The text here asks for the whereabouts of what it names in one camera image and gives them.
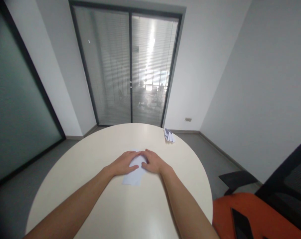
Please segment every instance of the white oval table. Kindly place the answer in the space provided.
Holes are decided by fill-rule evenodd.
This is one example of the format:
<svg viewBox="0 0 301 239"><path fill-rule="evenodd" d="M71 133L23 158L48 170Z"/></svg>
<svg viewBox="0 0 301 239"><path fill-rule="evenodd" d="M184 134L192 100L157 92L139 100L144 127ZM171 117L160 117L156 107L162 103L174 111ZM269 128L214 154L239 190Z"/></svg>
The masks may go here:
<svg viewBox="0 0 301 239"><path fill-rule="evenodd" d="M53 166L41 184L26 233L104 166L123 152L148 148L173 167L210 223L213 204L206 172L194 151L178 136L165 141L162 128L140 123L100 130L78 142ZM178 238L160 178L143 175L140 186L113 178L75 238Z"/></svg>

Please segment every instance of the office chair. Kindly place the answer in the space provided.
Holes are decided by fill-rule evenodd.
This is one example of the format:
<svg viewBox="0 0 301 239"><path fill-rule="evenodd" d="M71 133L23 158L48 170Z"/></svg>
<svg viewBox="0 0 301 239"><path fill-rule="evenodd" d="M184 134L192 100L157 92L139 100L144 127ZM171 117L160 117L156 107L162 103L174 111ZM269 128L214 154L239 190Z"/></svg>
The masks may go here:
<svg viewBox="0 0 301 239"><path fill-rule="evenodd" d="M301 145L256 194L232 194L238 187L257 182L247 171L219 178L229 187L224 197L213 202L213 226L221 239L239 238L233 209L249 220L254 239L301 238Z"/></svg>

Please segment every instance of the glass door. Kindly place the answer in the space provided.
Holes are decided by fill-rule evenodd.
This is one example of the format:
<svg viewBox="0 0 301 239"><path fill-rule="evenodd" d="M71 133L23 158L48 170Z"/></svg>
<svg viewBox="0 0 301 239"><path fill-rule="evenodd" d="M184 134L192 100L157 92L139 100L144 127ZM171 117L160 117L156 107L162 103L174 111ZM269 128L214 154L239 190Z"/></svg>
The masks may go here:
<svg viewBox="0 0 301 239"><path fill-rule="evenodd" d="M162 127L181 14L70 1L98 125Z"/></svg>

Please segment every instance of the chair backrest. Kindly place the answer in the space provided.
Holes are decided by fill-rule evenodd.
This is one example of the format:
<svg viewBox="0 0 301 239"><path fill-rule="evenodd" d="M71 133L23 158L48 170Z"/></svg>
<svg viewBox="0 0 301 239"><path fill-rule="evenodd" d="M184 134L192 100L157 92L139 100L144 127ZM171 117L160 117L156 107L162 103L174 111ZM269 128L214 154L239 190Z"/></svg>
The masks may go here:
<svg viewBox="0 0 301 239"><path fill-rule="evenodd" d="M301 230L301 145L277 168L256 196Z"/></svg>

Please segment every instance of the white wall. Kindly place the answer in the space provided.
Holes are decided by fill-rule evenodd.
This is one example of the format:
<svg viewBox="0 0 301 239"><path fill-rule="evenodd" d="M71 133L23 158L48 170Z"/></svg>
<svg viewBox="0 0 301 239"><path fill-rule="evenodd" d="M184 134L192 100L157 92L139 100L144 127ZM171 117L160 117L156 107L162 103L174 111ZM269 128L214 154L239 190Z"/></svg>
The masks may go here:
<svg viewBox="0 0 301 239"><path fill-rule="evenodd" d="M81 117L87 117L85 125L91 125L94 116L68 1L37 1L83 131ZM138 1L111 2L129 6ZM199 130L251 0L152 2L187 7L165 127Z"/></svg>
<svg viewBox="0 0 301 239"><path fill-rule="evenodd" d="M199 130L251 0L161 2L187 7L165 127Z"/></svg>
<svg viewBox="0 0 301 239"><path fill-rule="evenodd" d="M253 1L200 131L263 183L301 143L301 0Z"/></svg>
<svg viewBox="0 0 301 239"><path fill-rule="evenodd" d="M82 135L96 120L68 1L37 0Z"/></svg>
<svg viewBox="0 0 301 239"><path fill-rule="evenodd" d="M5 2L65 135L83 135L36 1L6 0Z"/></svg>

